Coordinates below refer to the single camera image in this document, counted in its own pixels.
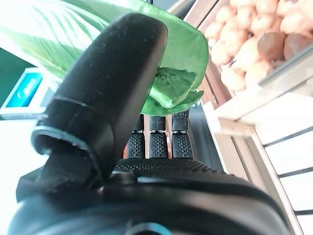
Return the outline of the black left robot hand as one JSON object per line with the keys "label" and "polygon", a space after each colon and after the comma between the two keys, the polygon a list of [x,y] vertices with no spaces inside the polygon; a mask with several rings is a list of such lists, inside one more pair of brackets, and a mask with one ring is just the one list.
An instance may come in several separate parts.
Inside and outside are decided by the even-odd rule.
{"label": "black left robot hand", "polygon": [[31,143],[10,235],[287,235],[266,193],[201,162],[123,159],[167,43],[164,23],[121,17],[76,61]]}

